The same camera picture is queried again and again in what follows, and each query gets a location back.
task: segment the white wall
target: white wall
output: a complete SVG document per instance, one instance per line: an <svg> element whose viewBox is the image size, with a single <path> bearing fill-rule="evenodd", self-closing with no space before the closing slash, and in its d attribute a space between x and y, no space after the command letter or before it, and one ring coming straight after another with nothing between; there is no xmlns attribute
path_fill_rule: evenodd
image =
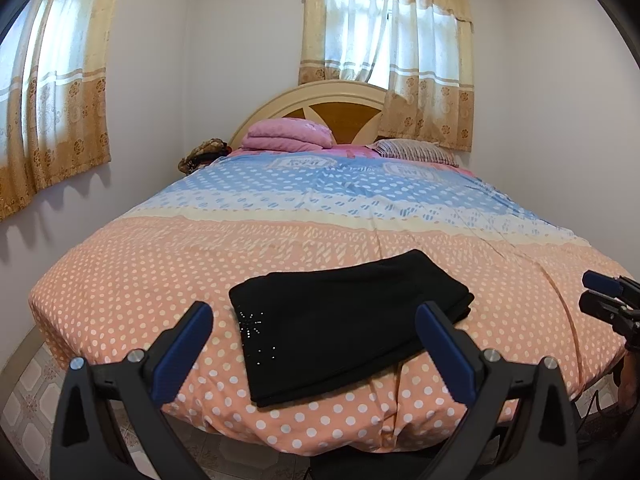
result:
<svg viewBox="0 0 640 480"><path fill-rule="evenodd" d="M178 178L188 0L118 0L107 75L113 162L0 222L0 367L33 326L31 287L67 250Z"/></svg>
<svg viewBox="0 0 640 480"><path fill-rule="evenodd" d="M185 83L185 151L231 138L258 107L298 84L302 0L193 0ZM507 85L501 0L471 0L476 56L474 150L464 157L497 183Z"/></svg>
<svg viewBox="0 0 640 480"><path fill-rule="evenodd" d="M504 0L501 184L640 276L640 70L596 0Z"/></svg>

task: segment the headboard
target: headboard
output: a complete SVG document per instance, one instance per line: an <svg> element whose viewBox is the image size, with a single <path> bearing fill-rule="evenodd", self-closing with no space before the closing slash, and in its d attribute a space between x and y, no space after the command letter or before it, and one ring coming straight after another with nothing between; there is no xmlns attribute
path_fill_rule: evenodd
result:
<svg viewBox="0 0 640 480"><path fill-rule="evenodd" d="M263 119L292 117L328 126L338 144L370 144L378 137L385 91L357 81L318 81L293 88L265 104L233 136L234 150Z"/></svg>

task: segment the metal screw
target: metal screw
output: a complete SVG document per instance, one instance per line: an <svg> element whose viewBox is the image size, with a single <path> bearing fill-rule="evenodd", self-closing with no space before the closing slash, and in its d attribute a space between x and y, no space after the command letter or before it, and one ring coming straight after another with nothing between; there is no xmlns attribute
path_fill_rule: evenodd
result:
<svg viewBox="0 0 640 480"><path fill-rule="evenodd" d="M489 348L484 351L484 358L490 363L497 363L500 359L502 359L502 356L496 349Z"/></svg>
<svg viewBox="0 0 640 480"><path fill-rule="evenodd" d="M127 355L127 361L129 361L130 363L139 363L144 358L145 358L145 351L140 349L132 350Z"/></svg>
<svg viewBox="0 0 640 480"><path fill-rule="evenodd" d="M549 370L555 370L558 368L558 361L553 357L545 357L545 366L549 368Z"/></svg>
<svg viewBox="0 0 640 480"><path fill-rule="evenodd" d="M84 366L84 359L82 359L81 357L71 359L71 364L69 366L72 370L79 370Z"/></svg>

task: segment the bed sheet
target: bed sheet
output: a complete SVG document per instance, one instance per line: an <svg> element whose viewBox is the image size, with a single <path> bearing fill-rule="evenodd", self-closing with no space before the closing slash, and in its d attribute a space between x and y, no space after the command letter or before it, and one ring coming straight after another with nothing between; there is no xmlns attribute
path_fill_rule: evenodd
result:
<svg viewBox="0 0 640 480"><path fill-rule="evenodd" d="M585 240L469 172L326 153L238 155L198 170L69 251L30 306L66 365L78 354L105 363L148 348L193 301L206 301L214 331L168 413L297 454L345 444L420 449L450 435L465 413L427 353L343 391L258 410L228 298L234 285L271 271L353 266L411 249L475 295L458 326L479 347L532 364L555 356L572 396L622 352L610 327L580 313L578 298L585 270L626 272ZM508 402L502 418L513 410Z"/></svg>

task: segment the blue gripper pad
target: blue gripper pad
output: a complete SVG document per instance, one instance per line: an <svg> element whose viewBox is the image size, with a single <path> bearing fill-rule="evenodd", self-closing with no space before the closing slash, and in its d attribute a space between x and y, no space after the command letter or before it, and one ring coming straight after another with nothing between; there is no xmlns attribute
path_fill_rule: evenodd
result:
<svg viewBox="0 0 640 480"><path fill-rule="evenodd" d="M471 407L484 377L480 349L432 301L418 307L415 329L453 399Z"/></svg>
<svg viewBox="0 0 640 480"><path fill-rule="evenodd" d="M587 272L584 273L582 276L582 284L586 288L595 290L610 298L619 298L623 293L622 285L620 285L617 279L604 276L604 274L600 274L594 270L587 270Z"/></svg>
<svg viewBox="0 0 640 480"><path fill-rule="evenodd" d="M206 303L194 304L172 329L178 335L154 368L150 396L156 407L174 401L212 329L213 312Z"/></svg>

